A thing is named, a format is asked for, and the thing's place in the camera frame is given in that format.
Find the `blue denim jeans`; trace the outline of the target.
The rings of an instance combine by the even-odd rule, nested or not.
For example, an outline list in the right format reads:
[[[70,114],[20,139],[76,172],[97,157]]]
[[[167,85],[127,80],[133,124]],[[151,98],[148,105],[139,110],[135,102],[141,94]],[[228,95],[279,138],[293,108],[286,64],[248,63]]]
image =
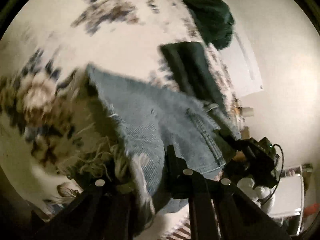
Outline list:
[[[86,74],[102,105],[101,113],[94,116],[98,130],[105,133],[107,125],[112,127],[138,205],[151,202],[155,215],[160,210],[181,209],[167,190],[165,150],[169,145],[188,167],[210,179],[233,157],[234,151],[220,133],[234,139],[241,135],[217,104],[103,72],[92,64]]]

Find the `white cabinet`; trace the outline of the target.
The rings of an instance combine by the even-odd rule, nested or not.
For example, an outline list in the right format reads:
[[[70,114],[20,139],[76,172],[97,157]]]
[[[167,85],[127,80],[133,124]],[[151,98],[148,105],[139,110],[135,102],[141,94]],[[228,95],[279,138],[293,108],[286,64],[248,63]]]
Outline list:
[[[274,196],[268,215],[290,236],[299,235],[318,210],[313,166],[302,164],[285,168]]]

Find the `white door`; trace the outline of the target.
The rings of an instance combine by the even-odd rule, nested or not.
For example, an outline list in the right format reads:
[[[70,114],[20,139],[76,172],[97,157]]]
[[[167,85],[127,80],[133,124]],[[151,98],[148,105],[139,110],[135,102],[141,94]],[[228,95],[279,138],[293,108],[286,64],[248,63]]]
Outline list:
[[[234,32],[229,46],[220,51],[238,97],[263,90],[254,51],[246,35]]]

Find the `floral white brown bedsheet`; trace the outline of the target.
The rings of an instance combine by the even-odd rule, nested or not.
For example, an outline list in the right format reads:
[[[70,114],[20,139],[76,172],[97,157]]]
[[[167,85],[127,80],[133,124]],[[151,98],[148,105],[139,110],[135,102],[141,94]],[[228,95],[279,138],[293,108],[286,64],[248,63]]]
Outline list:
[[[169,145],[209,179],[234,155],[222,0],[29,0],[1,39],[1,168],[42,220],[104,180],[135,236],[186,200],[165,191]]]

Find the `folded dark pants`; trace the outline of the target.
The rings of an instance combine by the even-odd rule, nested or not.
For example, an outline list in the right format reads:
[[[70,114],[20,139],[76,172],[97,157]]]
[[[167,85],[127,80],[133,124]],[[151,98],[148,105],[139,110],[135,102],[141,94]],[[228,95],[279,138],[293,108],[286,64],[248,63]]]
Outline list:
[[[199,42],[178,42],[160,46],[179,89],[199,100],[217,104],[227,113],[222,93],[209,71],[204,48]]]

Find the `dark green garment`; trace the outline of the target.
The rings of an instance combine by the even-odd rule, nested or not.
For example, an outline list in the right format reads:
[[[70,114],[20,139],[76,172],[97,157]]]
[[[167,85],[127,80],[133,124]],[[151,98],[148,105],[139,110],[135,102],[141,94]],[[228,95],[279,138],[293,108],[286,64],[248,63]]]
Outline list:
[[[206,44],[222,50],[232,41],[234,17],[223,0],[183,0]]]

